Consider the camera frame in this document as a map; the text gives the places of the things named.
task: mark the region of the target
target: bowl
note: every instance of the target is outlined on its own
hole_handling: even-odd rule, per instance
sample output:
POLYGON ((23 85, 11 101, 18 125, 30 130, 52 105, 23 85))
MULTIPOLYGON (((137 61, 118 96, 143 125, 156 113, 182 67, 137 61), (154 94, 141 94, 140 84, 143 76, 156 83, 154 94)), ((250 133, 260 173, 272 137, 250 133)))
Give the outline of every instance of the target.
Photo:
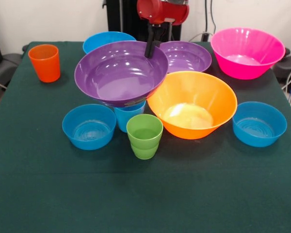
POLYGON ((287 129, 283 114, 262 102, 244 102, 238 105, 233 117, 236 137, 253 147, 273 144, 287 129))
POLYGON ((97 49, 100 46, 125 40, 136 40, 133 36, 121 32, 103 32, 97 33, 87 38, 83 43, 83 50, 86 54, 97 49))
POLYGON ((202 46, 185 41, 170 41, 160 45, 168 59, 168 73, 205 71, 212 62, 211 54, 202 46))
POLYGON ((63 119, 63 131, 71 143, 82 150, 96 150, 107 145, 114 133, 114 112, 100 104, 76 107, 63 119))
POLYGON ((232 88, 197 71, 168 74, 147 102, 164 127, 183 139, 207 136, 228 122, 237 109, 232 88))
POLYGON ((281 60, 285 46, 273 35, 250 28, 228 28, 211 38, 220 69, 242 80, 255 79, 281 60))
POLYGON ((168 60, 155 47, 145 57, 146 42, 121 41, 99 47, 77 64, 74 77, 86 95, 113 107, 128 107, 145 101, 162 83, 168 60))

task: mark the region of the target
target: cup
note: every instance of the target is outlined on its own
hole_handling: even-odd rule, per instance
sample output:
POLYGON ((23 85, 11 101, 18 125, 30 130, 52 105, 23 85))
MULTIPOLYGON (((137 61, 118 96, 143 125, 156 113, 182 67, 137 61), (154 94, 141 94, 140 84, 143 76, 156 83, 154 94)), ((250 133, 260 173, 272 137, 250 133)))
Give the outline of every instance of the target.
POLYGON ((114 108, 114 113, 116 115, 118 127, 121 131, 127 133, 126 125, 127 122, 134 116, 144 113, 146 101, 143 101, 137 105, 124 107, 124 108, 114 108))
POLYGON ((163 123, 156 116, 139 114, 127 123, 127 134, 131 148, 139 159, 152 158, 160 143, 163 123))
POLYGON ((52 83, 60 77, 58 48, 54 45, 38 45, 29 50, 28 56, 39 79, 52 83))

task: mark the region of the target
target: blue bowl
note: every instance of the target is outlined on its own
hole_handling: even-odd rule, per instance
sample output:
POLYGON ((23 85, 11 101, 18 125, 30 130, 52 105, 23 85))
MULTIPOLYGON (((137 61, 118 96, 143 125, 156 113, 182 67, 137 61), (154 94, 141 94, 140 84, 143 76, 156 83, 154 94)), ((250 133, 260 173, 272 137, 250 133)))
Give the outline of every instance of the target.
POLYGON ((71 143, 82 150, 96 150, 107 145, 114 133, 114 112, 100 104, 86 104, 72 109, 63 119, 63 131, 71 143))
POLYGON ((287 129, 283 114, 273 106, 261 102, 244 102, 238 105, 233 117, 236 137, 253 147, 273 144, 287 129))
POLYGON ((133 36, 126 33, 121 32, 97 33, 84 41, 83 50, 86 54, 88 54, 89 52, 97 49, 100 46, 125 40, 136 41, 136 39, 133 36))
POLYGON ((117 119, 118 127, 121 131, 127 133, 126 125, 127 122, 134 116, 144 113, 146 101, 139 104, 124 107, 124 108, 114 108, 114 113, 117 119))

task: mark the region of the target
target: green cup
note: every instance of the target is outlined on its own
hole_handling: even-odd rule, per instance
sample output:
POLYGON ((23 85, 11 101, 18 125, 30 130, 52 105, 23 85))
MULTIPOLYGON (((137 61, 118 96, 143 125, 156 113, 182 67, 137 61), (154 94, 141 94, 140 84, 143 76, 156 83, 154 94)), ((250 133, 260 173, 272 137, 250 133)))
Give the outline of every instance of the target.
POLYGON ((163 133, 161 120, 150 114, 136 115, 127 122, 126 129, 136 157, 144 160, 152 158, 163 133))

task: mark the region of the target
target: pink bowl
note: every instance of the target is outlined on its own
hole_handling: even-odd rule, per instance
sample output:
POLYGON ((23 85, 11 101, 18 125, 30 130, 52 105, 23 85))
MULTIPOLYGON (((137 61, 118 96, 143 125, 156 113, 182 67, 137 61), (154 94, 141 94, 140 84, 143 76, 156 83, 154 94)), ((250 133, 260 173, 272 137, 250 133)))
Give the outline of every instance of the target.
POLYGON ((281 60, 285 46, 276 37, 250 28, 217 32, 211 46, 221 70, 236 79, 255 79, 281 60))

